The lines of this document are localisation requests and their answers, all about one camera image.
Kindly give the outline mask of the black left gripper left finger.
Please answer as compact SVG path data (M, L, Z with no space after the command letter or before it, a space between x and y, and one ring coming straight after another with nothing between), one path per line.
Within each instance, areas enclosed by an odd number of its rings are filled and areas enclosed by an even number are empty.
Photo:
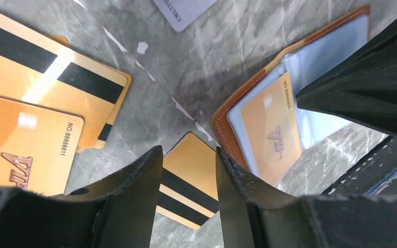
M149 247L163 149L68 195L0 187L0 247Z

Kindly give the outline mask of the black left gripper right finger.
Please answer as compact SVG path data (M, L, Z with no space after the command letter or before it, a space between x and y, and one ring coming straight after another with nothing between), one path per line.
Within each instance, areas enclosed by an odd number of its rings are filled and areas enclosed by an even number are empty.
M225 247L397 247L397 196L294 197L222 148L216 179Z

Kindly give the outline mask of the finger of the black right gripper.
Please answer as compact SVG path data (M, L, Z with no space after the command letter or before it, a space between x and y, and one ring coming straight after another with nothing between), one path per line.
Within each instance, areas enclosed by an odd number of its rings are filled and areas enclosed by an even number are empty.
M296 98L299 108L397 137L397 19Z

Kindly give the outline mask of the brown leather card holder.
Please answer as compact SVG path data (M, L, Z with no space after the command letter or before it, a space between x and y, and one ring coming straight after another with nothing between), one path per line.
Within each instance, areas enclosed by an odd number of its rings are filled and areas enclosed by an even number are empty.
M290 74L302 152L349 126L350 121L341 117L299 108L296 94L368 42L370 12L368 4L355 8L287 46L218 108L211 119L212 129L223 149L237 163L250 171L242 151L247 137L241 106L286 72Z

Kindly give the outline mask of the gold VIP card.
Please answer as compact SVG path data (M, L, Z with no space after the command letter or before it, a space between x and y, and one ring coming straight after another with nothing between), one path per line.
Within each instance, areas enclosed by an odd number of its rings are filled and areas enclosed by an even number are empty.
M246 163L254 175L274 185L302 153L290 74L260 90L241 106L240 114Z

